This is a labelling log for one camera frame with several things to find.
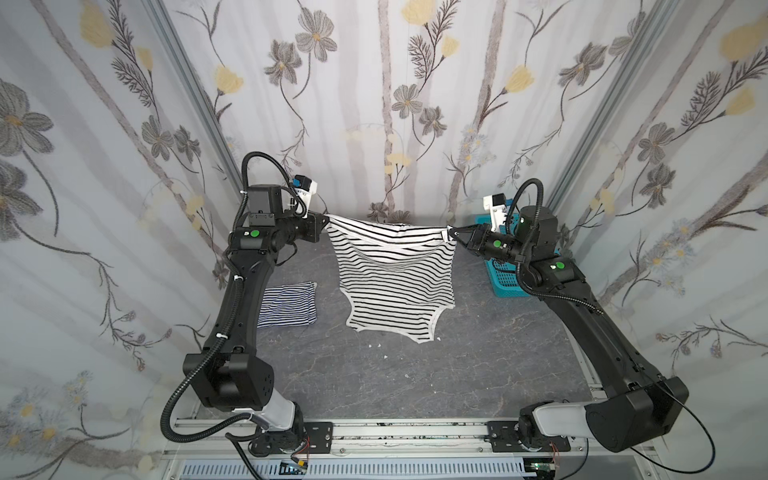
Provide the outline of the blue white striped tank top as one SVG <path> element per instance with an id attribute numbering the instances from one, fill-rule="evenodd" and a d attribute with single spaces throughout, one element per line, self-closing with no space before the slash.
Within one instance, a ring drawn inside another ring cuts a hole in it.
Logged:
<path id="1" fill-rule="evenodd" d="M 257 328 L 302 327 L 317 321 L 316 282 L 265 289 Z"/>

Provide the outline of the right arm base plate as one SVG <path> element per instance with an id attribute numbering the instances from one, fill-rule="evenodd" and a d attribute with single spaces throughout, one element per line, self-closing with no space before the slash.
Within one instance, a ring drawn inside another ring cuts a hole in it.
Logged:
<path id="1" fill-rule="evenodd" d="M 486 440 L 493 453 L 554 453 L 570 452 L 571 445 L 564 437 L 543 437 L 523 442 L 516 420 L 488 421 Z"/>

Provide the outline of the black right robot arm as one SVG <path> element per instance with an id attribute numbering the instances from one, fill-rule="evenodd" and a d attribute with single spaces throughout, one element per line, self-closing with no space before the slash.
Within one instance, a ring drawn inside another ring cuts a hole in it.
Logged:
<path id="1" fill-rule="evenodd" d="M 629 342 L 600 306 L 575 261 L 557 253 L 557 219 L 544 207 L 537 178 L 533 204 L 511 203 L 505 230 L 488 224 L 451 227 L 449 237 L 486 261 L 513 265 L 518 286 L 543 301 L 566 326 L 597 373 L 606 397 L 593 402 L 539 402 L 521 410 L 523 443 L 556 436 L 594 440 L 619 453 L 668 434 L 689 408 L 689 390 L 678 377 L 667 378 Z"/>

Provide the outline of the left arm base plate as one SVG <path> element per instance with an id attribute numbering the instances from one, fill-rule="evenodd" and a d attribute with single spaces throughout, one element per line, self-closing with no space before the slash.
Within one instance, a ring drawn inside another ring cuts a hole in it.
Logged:
<path id="1" fill-rule="evenodd" d="M 329 454 L 332 446 L 332 422 L 306 422 L 301 429 L 268 431 L 248 444 L 255 457 L 284 454 Z"/>

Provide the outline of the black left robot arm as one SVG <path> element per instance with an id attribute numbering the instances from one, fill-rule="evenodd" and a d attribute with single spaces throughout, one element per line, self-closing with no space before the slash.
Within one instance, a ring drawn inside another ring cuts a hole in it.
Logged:
<path id="1" fill-rule="evenodd" d="M 223 260 L 230 272 L 218 317 L 198 353 L 185 357 L 184 378 L 164 406 L 159 427 L 177 444 L 207 439 L 238 422 L 255 427 L 250 435 L 229 435 L 236 447 L 266 456 L 296 451 L 308 444 L 297 403 L 275 388 L 271 365 L 257 355 L 257 325 L 267 283 L 280 265 L 283 248 L 316 243 L 329 222 L 310 210 L 313 182 L 290 177 L 271 155 L 253 151 L 241 163 L 241 201 Z M 228 418 L 196 433 L 173 427 L 173 411 L 187 389 L 201 404 L 228 413 Z"/>

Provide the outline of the black white striped tank top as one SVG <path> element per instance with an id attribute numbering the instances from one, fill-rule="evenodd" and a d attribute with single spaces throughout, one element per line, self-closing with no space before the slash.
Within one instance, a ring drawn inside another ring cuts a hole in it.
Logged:
<path id="1" fill-rule="evenodd" d="M 357 332 L 398 334 L 418 344 L 433 341 L 440 316 L 455 307 L 456 242 L 448 229 L 331 215 L 327 232 L 339 288 L 351 306 L 346 325 Z"/>

